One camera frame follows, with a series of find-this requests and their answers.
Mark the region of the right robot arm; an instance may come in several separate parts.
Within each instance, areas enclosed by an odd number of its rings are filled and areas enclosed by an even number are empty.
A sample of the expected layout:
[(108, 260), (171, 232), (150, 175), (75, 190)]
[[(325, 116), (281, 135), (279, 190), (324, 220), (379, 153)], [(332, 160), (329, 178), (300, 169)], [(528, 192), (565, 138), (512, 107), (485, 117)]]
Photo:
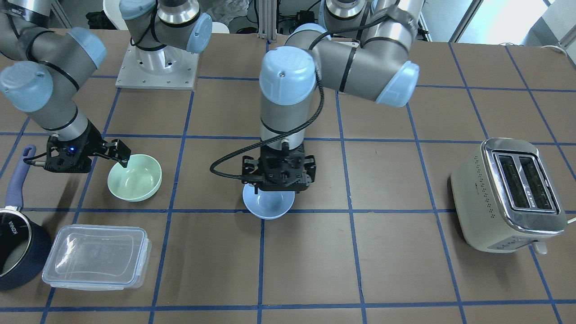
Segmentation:
[[(172, 46), (201, 53), (212, 34), (212, 18), (196, 0), (121, 0), (119, 10), (131, 44), (141, 50)], [(1, 72), (1, 93), (49, 134), (45, 153), (25, 153), (22, 162), (65, 174), (88, 173), (92, 157), (126, 167), (130, 148), (105, 141), (73, 101), (107, 49), (84, 27), (52, 31), (50, 12), (50, 0), (1, 2), (1, 53), (14, 61)]]

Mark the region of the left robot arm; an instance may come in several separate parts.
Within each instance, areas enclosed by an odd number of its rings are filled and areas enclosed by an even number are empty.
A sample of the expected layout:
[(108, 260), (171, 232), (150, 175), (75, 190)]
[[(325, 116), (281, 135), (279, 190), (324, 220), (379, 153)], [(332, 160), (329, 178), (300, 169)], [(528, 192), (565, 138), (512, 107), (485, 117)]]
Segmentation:
[(409, 60), (422, 0), (324, 0), (319, 23), (297, 27), (262, 61), (261, 150), (243, 156), (240, 179), (257, 193), (304, 191), (315, 159), (304, 150), (305, 129), (319, 116), (324, 91), (403, 107), (419, 78)]

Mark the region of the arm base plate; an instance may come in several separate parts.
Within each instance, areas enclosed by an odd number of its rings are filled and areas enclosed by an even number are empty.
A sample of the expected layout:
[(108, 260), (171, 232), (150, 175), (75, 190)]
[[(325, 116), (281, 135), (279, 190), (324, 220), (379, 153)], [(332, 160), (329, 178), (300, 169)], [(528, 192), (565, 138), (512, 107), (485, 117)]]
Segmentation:
[(118, 88), (140, 90), (193, 90), (199, 54), (166, 46), (144, 51), (129, 45), (118, 72)]

